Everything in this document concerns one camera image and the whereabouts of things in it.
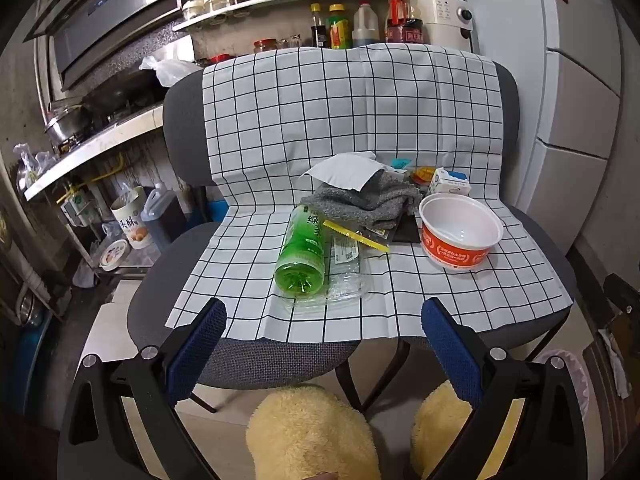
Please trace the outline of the pink lined trash bin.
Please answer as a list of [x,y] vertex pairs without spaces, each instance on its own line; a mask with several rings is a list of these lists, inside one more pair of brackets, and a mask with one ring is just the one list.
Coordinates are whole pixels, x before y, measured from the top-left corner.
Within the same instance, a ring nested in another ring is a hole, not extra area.
[[558,356],[564,361],[576,393],[580,414],[582,415],[582,419],[585,419],[590,403],[590,381],[585,367],[582,366],[582,362],[578,360],[578,357],[575,356],[574,353],[564,349],[544,350],[539,356],[536,356],[534,362],[545,363],[548,362],[552,356]]

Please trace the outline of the white kitchen appliance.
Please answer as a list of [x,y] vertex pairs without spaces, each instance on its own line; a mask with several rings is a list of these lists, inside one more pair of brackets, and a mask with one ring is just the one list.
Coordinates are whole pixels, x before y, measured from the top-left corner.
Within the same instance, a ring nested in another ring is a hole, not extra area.
[[432,46],[472,52],[473,13],[466,0],[414,0]]

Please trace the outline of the right yellow fuzzy slipper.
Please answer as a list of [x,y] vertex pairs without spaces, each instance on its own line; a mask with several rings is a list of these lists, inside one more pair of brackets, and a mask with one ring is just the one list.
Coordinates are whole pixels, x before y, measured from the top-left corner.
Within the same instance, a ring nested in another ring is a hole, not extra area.
[[[524,399],[512,401],[479,479],[488,479],[498,472],[514,437],[524,403]],[[457,397],[449,380],[445,380],[422,402],[414,416],[410,444],[411,466],[421,479],[426,479],[434,471],[471,413],[471,405]]]

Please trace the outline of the yellow fuzzy slipper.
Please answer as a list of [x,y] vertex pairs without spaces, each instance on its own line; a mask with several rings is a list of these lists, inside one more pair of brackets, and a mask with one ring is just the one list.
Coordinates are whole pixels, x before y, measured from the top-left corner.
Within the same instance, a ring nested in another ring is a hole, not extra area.
[[371,428],[363,414],[319,386],[268,394],[246,428],[257,479],[378,479]]
[[[514,437],[524,403],[524,399],[512,401],[479,479],[488,479],[498,472]],[[471,413],[471,405],[457,397],[449,380],[445,380],[422,402],[414,416],[410,444],[411,466],[421,479],[426,479],[434,471]]]

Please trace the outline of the grey office chair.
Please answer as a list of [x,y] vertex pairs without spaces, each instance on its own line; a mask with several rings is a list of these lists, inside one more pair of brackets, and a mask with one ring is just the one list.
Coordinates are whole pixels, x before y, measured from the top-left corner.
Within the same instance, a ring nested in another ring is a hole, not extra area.
[[[214,184],[205,168],[205,127],[202,80],[204,70],[184,77],[174,84],[164,99],[164,138],[169,159],[179,177],[189,183]],[[508,153],[515,145],[516,126],[520,119],[518,86],[511,73],[497,64],[502,104],[506,106],[506,146]],[[547,233],[523,211],[508,206],[542,252],[549,259],[561,282],[575,299],[575,273],[564,254]],[[160,346],[171,333],[164,319],[181,292],[198,257],[216,232],[219,222],[202,223],[184,232],[153,264],[134,294],[128,310],[127,327],[139,350],[154,344]],[[546,330],[565,321],[562,312],[553,313],[515,326],[506,326],[480,334],[486,342],[514,348],[525,344]],[[206,386],[234,390],[258,390],[299,384],[334,372],[344,393],[357,393],[348,358],[360,341],[327,344],[285,344],[269,339],[242,341],[221,339],[203,370],[200,382]]]

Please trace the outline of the left yellow fuzzy slipper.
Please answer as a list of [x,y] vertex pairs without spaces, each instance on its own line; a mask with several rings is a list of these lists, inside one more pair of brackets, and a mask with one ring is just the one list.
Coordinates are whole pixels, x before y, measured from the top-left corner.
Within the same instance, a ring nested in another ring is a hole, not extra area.
[[319,386],[268,394],[246,428],[257,479],[378,479],[371,428],[363,414]]

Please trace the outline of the white paper tub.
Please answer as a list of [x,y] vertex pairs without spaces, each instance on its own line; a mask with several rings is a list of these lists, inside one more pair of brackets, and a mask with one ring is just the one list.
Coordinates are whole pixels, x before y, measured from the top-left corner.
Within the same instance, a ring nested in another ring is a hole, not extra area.
[[134,249],[143,249],[152,244],[152,235],[141,218],[145,200],[144,189],[136,186],[120,194],[111,206],[114,218]]

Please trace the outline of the clear plastic container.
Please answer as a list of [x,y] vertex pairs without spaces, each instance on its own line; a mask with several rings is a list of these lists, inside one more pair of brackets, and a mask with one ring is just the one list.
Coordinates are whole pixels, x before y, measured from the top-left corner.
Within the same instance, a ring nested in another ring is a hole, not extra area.
[[313,309],[344,307],[349,301],[360,299],[370,289],[366,260],[356,240],[326,226],[322,233],[326,239],[324,284],[314,295],[299,302]]

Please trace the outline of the green tea bottle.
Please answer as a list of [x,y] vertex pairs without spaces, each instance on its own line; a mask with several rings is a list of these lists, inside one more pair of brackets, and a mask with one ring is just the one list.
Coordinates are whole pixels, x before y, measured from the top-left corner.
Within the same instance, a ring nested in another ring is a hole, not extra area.
[[312,296],[324,285],[326,241],[320,216],[298,205],[286,227],[273,279],[290,296]]

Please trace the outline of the white blue milk carton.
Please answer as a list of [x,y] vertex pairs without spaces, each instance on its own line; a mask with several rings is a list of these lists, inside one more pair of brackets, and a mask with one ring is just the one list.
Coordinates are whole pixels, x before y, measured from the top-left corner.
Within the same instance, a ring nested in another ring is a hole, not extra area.
[[448,193],[469,196],[472,190],[471,183],[463,172],[447,170],[444,167],[434,171],[430,182],[430,192]]

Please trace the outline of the grey towel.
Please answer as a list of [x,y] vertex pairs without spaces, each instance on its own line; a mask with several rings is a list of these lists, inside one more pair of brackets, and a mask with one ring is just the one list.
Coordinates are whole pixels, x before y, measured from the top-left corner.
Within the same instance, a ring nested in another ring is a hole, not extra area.
[[405,174],[380,170],[360,191],[322,184],[300,202],[336,223],[392,230],[404,214],[416,211],[422,197]]

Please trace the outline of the yellow snack packet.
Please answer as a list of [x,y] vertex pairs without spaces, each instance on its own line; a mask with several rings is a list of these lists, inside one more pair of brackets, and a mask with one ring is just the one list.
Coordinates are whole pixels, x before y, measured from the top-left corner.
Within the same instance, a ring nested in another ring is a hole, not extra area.
[[323,225],[329,230],[354,240],[367,248],[377,250],[383,254],[390,252],[390,242],[386,231],[370,230],[354,224],[341,224],[330,219],[324,219]]

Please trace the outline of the grey refrigerator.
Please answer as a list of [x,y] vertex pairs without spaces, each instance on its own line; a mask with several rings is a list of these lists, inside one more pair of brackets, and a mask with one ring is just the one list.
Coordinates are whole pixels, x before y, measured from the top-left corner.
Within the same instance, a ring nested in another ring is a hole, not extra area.
[[620,111],[620,28],[611,0],[541,0],[544,73],[518,209],[568,252],[596,199]]

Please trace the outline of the white countertop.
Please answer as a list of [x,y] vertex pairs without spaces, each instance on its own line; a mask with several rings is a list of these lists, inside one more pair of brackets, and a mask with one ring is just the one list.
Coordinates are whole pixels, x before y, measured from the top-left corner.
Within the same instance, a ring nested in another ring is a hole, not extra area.
[[57,180],[65,177],[85,162],[94,159],[120,144],[134,140],[138,136],[163,127],[163,105],[144,110],[122,122],[108,126],[81,143],[77,148],[64,155],[51,168],[45,171],[38,180],[24,193],[26,202],[30,202],[39,193]]

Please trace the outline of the steel cooking pot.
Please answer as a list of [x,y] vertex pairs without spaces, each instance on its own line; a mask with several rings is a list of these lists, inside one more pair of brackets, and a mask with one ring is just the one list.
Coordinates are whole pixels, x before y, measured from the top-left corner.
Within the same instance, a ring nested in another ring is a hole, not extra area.
[[81,104],[65,107],[47,123],[44,133],[55,148],[84,140],[92,125],[91,113]]

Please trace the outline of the white paper napkin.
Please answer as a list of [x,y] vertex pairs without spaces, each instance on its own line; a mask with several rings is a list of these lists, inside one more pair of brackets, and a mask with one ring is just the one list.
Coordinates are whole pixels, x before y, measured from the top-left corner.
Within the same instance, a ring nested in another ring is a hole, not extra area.
[[372,153],[342,153],[318,162],[304,172],[321,183],[346,191],[360,192],[385,166]]

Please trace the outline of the black wok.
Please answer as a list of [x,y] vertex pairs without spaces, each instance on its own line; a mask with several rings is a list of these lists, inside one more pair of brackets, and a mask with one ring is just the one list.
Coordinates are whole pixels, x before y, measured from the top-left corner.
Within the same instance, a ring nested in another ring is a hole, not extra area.
[[81,104],[92,114],[113,115],[131,107],[145,107],[160,102],[167,89],[154,70],[127,68],[111,76],[89,92]]

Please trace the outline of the white checkered cloth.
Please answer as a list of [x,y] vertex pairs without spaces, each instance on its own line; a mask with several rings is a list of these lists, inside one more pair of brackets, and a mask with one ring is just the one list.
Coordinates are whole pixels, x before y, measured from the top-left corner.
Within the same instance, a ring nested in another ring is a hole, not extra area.
[[[503,107],[498,66],[422,44],[349,50],[285,49],[232,58],[167,92],[164,133],[179,174],[216,185],[229,209],[198,250],[168,328],[190,323],[210,298],[239,340],[342,342],[422,332],[424,300],[438,298],[477,333],[537,337],[573,299],[541,246],[500,200]],[[342,153],[459,170],[504,233],[485,261],[446,270],[416,243],[359,259],[361,296],[297,300],[273,281],[286,224],[318,182],[311,167]]]

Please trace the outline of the range hood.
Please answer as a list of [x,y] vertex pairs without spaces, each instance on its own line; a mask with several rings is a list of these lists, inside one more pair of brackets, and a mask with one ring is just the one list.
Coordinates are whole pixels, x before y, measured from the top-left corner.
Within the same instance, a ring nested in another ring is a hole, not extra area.
[[39,0],[27,41],[53,44],[62,88],[158,24],[176,18],[182,0]]

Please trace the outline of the white vinegar jug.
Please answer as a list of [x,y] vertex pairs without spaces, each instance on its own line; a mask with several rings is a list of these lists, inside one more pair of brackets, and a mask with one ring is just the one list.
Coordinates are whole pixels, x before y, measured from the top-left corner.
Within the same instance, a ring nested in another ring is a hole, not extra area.
[[354,47],[362,47],[367,44],[377,44],[380,41],[381,34],[378,28],[378,16],[373,11],[370,3],[362,2],[354,15],[352,45]]

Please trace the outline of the red label sauce bottle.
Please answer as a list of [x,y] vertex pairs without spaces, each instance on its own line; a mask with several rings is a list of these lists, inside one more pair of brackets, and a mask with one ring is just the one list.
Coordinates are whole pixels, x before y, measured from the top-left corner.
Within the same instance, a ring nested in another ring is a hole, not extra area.
[[410,0],[388,0],[385,21],[385,41],[404,42],[402,29],[411,18]]

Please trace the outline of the green label oil bottle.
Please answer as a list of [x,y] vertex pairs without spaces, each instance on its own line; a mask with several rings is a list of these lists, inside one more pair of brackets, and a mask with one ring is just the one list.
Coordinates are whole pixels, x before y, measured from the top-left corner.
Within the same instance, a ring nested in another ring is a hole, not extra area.
[[328,28],[332,49],[345,50],[352,46],[352,33],[350,32],[344,4],[334,3],[330,5],[326,27]]

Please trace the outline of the dark soy sauce bottle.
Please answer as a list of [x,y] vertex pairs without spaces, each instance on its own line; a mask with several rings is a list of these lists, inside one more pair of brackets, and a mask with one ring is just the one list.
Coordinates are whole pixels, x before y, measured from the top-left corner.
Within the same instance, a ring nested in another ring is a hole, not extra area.
[[326,24],[324,24],[319,3],[311,3],[311,39],[312,44],[317,48],[329,48],[330,42],[326,34]]

